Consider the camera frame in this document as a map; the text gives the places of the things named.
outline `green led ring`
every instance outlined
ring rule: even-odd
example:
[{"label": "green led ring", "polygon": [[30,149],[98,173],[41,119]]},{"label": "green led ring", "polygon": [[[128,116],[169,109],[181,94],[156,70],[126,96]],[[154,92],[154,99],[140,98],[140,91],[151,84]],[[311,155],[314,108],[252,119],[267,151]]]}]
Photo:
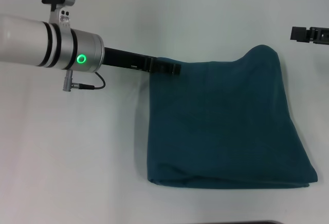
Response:
[{"label": "green led ring", "polygon": [[79,56],[77,57],[77,62],[78,62],[79,64],[83,64],[83,63],[85,63],[86,60],[87,60],[87,56],[85,56],[84,54],[81,54],[81,55],[79,55]]}]

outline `dark teal cloth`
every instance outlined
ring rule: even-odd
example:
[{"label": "dark teal cloth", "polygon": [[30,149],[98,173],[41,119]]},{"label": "dark teal cloth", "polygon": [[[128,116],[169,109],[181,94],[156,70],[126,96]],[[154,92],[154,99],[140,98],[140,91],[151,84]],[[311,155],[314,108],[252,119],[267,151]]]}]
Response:
[{"label": "dark teal cloth", "polygon": [[274,50],[258,46],[234,62],[177,63],[179,76],[151,75],[150,182],[279,189],[317,181],[289,115]]}]

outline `black cable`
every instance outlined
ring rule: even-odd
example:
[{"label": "black cable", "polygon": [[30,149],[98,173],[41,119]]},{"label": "black cable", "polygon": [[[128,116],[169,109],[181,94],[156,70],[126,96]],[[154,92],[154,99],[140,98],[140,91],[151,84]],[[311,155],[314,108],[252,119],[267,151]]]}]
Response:
[{"label": "black cable", "polygon": [[94,87],[93,85],[89,85],[89,84],[77,84],[78,85],[78,89],[94,90],[94,89],[103,89],[103,88],[105,88],[105,86],[106,86],[105,80],[103,79],[102,76],[100,76],[100,74],[98,72],[95,72],[95,73],[102,80],[103,86],[101,86],[101,87]]},{"label": "black cable", "polygon": [[103,86],[101,86],[101,87],[95,87],[95,89],[103,89],[103,88],[105,88],[105,86],[106,86],[106,82],[105,82],[105,80],[103,79],[103,77],[98,73],[98,72],[95,72],[95,74],[102,80],[102,82],[103,82]]}]

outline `black ring band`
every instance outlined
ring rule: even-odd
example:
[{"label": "black ring band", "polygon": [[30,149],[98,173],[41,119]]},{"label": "black ring band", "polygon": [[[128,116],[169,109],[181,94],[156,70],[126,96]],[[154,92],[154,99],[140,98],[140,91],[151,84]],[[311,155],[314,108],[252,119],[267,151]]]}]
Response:
[{"label": "black ring band", "polygon": [[51,49],[52,49],[52,32],[51,32],[51,28],[50,25],[46,22],[43,22],[44,25],[46,26],[47,29],[47,34],[48,34],[48,46],[47,46],[47,51],[46,51],[46,55],[43,58],[43,61],[38,65],[38,66],[44,66],[47,64],[50,54],[51,54]]},{"label": "black ring band", "polygon": [[62,37],[61,37],[60,27],[57,24],[52,24],[52,25],[56,32],[57,47],[56,47],[56,51],[55,51],[53,60],[52,60],[51,64],[49,66],[47,66],[47,68],[50,68],[50,67],[53,67],[54,65],[56,65],[58,59],[60,58],[61,49],[62,49]]},{"label": "black ring band", "polygon": [[76,57],[77,57],[77,54],[78,54],[78,39],[77,39],[77,35],[76,35],[75,31],[72,30],[72,29],[71,29],[71,34],[72,34],[72,38],[73,38],[73,53],[72,53],[72,57],[71,57],[70,62],[62,70],[68,70],[68,69],[70,69],[72,67],[72,65],[74,64],[74,62],[76,61]]}]

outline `robotic arm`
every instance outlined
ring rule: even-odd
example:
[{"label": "robotic arm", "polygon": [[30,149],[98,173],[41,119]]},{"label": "robotic arm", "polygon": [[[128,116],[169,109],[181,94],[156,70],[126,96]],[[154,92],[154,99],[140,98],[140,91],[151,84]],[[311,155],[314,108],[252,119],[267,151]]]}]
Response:
[{"label": "robotic arm", "polygon": [[51,5],[49,22],[0,15],[0,61],[66,70],[64,91],[95,89],[72,83],[72,71],[97,72],[102,65],[149,73],[180,74],[181,65],[156,57],[104,47],[99,35],[71,29],[65,9],[75,0],[42,0]]}]

